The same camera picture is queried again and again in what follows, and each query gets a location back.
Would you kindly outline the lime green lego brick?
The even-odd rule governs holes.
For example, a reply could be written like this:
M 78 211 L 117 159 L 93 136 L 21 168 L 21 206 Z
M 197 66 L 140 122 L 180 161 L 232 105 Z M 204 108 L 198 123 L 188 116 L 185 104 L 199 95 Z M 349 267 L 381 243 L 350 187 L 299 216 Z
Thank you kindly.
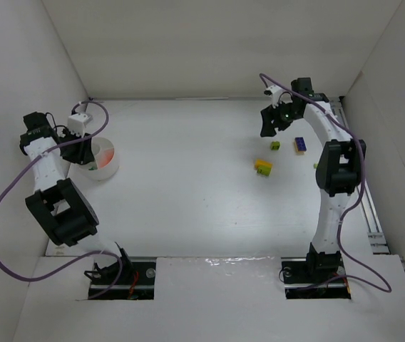
M 265 165 L 260 165 L 257 167 L 256 171 L 257 171 L 257 174 L 259 174 L 259 175 L 269 177 L 270 173 L 272 171 L 272 168 L 265 166 Z
M 271 150 L 279 150 L 280 149 L 280 142 L 279 141 L 273 141 L 270 143 L 270 149 Z

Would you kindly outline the yellow lego brick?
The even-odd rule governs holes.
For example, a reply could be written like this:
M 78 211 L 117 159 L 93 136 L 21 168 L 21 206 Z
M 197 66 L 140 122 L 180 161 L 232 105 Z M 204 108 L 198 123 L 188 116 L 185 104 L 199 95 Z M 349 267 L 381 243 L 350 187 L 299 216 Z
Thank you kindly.
M 273 164 L 270 162 L 267 162 L 265 160 L 261 159 L 256 159 L 254 163 L 254 168 L 257 169 L 259 167 L 267 167 L 267 168 L 272 168 Z

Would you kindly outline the small orange lego brick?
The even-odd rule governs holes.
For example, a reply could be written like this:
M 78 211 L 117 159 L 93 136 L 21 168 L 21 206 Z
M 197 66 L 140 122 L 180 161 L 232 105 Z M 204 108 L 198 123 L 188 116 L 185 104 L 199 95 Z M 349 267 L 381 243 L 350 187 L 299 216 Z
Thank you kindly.
M 100 153 L 97 155 L 98 169 L 104 168 L 106 165 L 108 165 L 113 159 L 113 156 L 114 149 L 100 151 Z

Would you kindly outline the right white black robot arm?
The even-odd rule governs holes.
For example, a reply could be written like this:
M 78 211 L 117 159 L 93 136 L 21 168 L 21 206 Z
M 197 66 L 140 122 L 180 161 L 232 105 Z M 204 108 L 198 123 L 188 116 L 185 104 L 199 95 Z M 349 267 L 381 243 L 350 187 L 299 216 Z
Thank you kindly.
M 318 284 L 334 276 L 341 265 L 340 224 L 351 195 L 363 183 L 366 145 L 343 128 L 326 95 L 315 93 L 309 78 L 284 88 L 261 75 L 265 95 L 271 100 L 262 110 L 261 137 L 273 137 L 303 119 L 322 145 L 315 177 L 321 204 L 317 230 L 303 261 L 283 261 L 282 275 L 289 285 Z

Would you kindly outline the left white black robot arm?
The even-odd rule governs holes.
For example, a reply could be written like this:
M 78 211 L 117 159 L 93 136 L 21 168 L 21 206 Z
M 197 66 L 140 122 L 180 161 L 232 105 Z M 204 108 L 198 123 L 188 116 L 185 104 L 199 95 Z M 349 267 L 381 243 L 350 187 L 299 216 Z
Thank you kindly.
M 97 284 L 114 279 L 127 281 L 135 274 L 129 256 L 118 244 L 101 239 L 94 209 L 62 168 L 64 161 L 87 166 L 95 160 L 92 139 L 85 131 L 86 114 L 72 114 L 62 133 L 45 113 L 25 115 L 24 125 L 26 132 L 20 137 L 19 147 L 34 162 L 34 190 L 25 199 L 28 210 L 56 246 L 79 245 L 86 252 L 99 250 L 120 257 L 110 266 L 95 265 L 87 271 L 90 280 Z

